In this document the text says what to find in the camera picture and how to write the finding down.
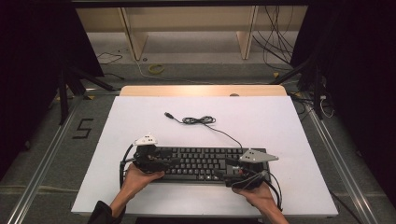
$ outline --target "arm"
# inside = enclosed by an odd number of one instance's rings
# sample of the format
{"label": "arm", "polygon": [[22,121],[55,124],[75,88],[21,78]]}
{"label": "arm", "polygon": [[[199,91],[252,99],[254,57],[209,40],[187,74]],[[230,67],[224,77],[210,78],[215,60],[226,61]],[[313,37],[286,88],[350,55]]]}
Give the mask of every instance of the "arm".
{"label": "arm", "polygon": [[233,192],[245,196],[247,201],[259,209],[262,215],[267,216],[270,219],[271,223],[289,223],[283,216],[282,212],[276,207],[271,190],[265,183],[262,183],[256,189],[233,189]]}
{"label": "arm", "polygon": [[145,174],[137,169],[133,164],[130,164],[120,192],[114,198],[113,202],[110,204],[110,206],[107,206],[105,203],[98,202],[88,223],[120,223],[123,213],[125,212],[126,204],[132,200],[136,193],[142,190],[149,182],[154,179],[161,178],[163,175],[164,172]]}

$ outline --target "desk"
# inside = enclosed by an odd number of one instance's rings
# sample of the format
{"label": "desk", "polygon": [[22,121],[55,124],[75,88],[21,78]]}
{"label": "desk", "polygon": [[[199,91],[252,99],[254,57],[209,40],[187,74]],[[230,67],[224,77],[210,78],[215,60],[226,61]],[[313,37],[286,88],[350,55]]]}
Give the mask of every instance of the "desk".
{"label": "desk", "polygon": [[[272,95],[258,96],[260,89],[265,92],[267,88]],[[126,87],[121,91],[72,212],[88,215],[98,200],[111,203],[119,190],[120,159],[126,148],[147,132],[153,133],[159,140],[158,146],[163,147],[236,147],[234,141],[222,134],[167,119],[163,115],[166,111],[177,118],[211,115],[217,119],[216,128],[236,137],[244,147],[265,146],[269,153],[277,155],[280,160],[270,163],[270,168],[282,188],[285,216],[333,217],[338,214],[292,101],[284,95],[282,87],[251,86],[249,91],[248,86],[225,86],[219,88],[219,92],[215,92],[216,87],[207,86],[171,89],[170,86],[146,86]],[[229,97],[230,92],[237,92],[241,97]],[[227,120],[237,120],[238,128]],[[243,197],[223,186],[180,185],[175,189],[175,185],[158,183],[139,192],[128,203],[126,213],[142,217],[261,216]]]}

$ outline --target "black keyboard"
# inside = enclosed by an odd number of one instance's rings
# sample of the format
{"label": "black keyboard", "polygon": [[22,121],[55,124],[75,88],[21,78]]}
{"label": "black keyboard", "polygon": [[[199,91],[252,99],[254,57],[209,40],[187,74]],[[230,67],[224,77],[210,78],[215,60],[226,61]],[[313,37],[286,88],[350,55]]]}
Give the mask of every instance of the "black keyboard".
{"label": "black keyboard", "polygon": [[[248,148],[225,147],[157,147],[160,150],[171,149],[173,158],[180,158],[180,165],[165,172],[165,176],[155,182],[180,182],[180,183],[219,183],[223,184],[214,175],[217,169],[227,175],[237,175],[238,170],[225,164],[226,158],[238,160]],[[266,152],[265,148],[253,148]]]}

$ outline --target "sleeve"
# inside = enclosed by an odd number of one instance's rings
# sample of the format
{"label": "sleeve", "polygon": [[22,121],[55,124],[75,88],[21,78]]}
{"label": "sleeve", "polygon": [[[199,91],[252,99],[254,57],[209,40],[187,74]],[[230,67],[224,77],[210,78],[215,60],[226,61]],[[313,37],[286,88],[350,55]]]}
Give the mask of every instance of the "sleeve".
{"label": "sleeve", "polygon": [[111,208],[107,204],[102,201],[97,202],[88,224],[120,224],[125,214],[125,208],[117,218],[111,216],[111,212]]}

